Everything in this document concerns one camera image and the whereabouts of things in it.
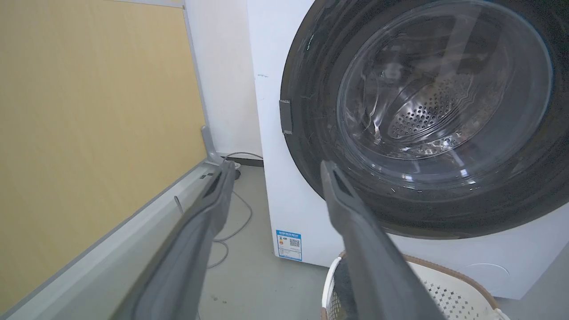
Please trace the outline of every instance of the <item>white washing machine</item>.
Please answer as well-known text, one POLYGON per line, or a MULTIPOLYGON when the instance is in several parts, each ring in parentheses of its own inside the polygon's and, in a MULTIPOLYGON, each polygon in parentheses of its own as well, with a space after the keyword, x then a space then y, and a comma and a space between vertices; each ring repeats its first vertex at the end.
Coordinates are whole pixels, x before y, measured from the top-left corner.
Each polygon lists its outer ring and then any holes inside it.
POLYGON ((328 159, 403 253, 521 298, 569 240, 568 7, 249 0, 275 254, 343 250, 328 159))

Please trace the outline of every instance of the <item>floor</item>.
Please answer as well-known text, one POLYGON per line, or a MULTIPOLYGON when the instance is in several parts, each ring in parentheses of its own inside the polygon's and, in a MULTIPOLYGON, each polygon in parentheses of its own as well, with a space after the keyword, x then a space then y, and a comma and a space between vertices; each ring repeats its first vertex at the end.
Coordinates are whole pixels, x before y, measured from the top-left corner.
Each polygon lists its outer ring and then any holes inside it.
MULTIPOLYGON (((243 166, 235 192, 252 207, 247 227, 227 241, 227 259, 209 269, 200 301, 201 320, 320 319, 320 300, 327 268, 280 259, 273 254, 262 168, 243 166)), ((218 237, 231 234, 249 210, 233 197, 228 221, 218 237)), ((214 244, 210 264, 225 248, 214 244)), ((569 314, 569 247, 520 301, 499 299, 512 320, 567 319, 569 314)))

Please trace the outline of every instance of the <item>wooden panel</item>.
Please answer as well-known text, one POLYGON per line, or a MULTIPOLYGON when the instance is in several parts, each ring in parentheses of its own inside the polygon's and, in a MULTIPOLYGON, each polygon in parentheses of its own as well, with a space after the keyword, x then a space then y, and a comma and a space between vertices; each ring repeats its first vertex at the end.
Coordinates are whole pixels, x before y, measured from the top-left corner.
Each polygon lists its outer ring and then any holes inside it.
POLYGON ((0 1, 0 314, 205 158, 183 12, 0 1))

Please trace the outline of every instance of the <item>washing machine drum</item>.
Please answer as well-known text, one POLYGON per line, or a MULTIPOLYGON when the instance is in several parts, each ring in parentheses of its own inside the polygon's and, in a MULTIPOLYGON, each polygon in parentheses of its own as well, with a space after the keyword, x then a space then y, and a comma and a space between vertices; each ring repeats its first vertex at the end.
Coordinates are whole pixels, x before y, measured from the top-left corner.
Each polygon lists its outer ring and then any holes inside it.
POLYGON ((316 1, 281 87, 290 153, 392 233, 474 237, 569 199, 569 2, 316 1))

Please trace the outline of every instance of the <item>white laundry basket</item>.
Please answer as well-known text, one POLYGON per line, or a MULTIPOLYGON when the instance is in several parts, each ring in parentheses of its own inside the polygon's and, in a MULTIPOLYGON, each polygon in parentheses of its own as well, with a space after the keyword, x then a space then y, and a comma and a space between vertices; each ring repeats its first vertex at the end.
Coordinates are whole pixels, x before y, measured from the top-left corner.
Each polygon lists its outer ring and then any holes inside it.
MULTIPOLYGON (((324 284, 321 320, 343 320, 345 313, 334 292, 334 271, 343 254, 336 258, 324 284)), ((411 269, 450 320, 509 320, 492 295, 473 279, 440 265, 405 256, 411 269)))

